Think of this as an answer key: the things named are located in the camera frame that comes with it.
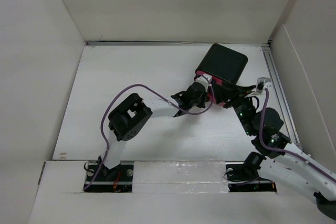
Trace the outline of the pink drawer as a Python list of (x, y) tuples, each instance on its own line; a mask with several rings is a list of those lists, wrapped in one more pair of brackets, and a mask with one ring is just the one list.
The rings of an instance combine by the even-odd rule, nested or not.
[(214, 76), (213, 74), (198, 70), (195, 72), (196, 76), (207, 76), (207, 77), (211, 77), (213, 81), (215, 81), (216, 84), (221, 85), (222, 82), (224, 81), (224, 79), (220, 79), (219, 77)]
[(214, 104), (218, 106), (223, 106), (225, 102), (223, 101), (222, 95), (219, 92), (208, 92), (207, 94), (208, 101), (212, 101)]

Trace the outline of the black drawer organizer box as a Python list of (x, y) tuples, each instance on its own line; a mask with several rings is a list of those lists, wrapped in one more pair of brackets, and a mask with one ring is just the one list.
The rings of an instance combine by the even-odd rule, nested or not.
[(211, 45), (210, 49), (196, 68), (213, 74), (224, 81), (236, 84), (248, 62), (246, 55), (219, 44)]

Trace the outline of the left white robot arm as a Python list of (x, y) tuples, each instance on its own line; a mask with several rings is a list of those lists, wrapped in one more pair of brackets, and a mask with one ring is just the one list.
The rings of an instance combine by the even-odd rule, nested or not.
[[(114, 109), (111, 108), (123, 93), (135, 87), (145, 88), (158, 98), (145, 100), (132, 93)], [(106, 142), (106, 150), (100, 156), (97, 170), (100, 176), (105, 180), (115, 178), (127, 141), (135, 138), (149, 119), (203, 114), (211, 108), (210, 105), (205, 107), (209, 92), (214, 94), (211, 84), (194, 82), (186, 91), (171, 96), (177, 102), (174, 103), (143, 84), (133, 84), (123, 89), (109, 104), (101, 119), (100, 132)]]

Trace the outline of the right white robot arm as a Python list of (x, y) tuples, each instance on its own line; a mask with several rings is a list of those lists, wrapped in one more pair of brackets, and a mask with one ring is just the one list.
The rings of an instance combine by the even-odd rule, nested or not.
[(335, 219), (335, 173), (304, 153), (281, 133), (284, 122), (267, 106), (271, 81), (260, 78), (257, 85), (242, 87), (226, 81), (214, 84), (214, 99), (224, 108), (233, 108), (256, 151), (224, 178), (238, 186), (257, 179), (281, 183), (311, 200), (317, 209)]

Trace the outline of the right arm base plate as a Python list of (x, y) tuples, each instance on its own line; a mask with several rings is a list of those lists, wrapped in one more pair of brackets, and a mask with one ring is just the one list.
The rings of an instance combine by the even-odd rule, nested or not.
[(277, 192), (274, 182), (249, 172), (243, 162), (226, 162), (223, 178), (227, 180), (230, 193)]

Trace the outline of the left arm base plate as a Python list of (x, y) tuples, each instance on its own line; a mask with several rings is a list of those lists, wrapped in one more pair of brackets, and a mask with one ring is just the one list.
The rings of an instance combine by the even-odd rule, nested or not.
[(97, 162), (87, 161), (84, 192), (87, 193), (131, 193), (133, 186), (134, 162), (122, 162), (117, 167), (107, 170), (104, 166), (93, 177), (99, 168)]

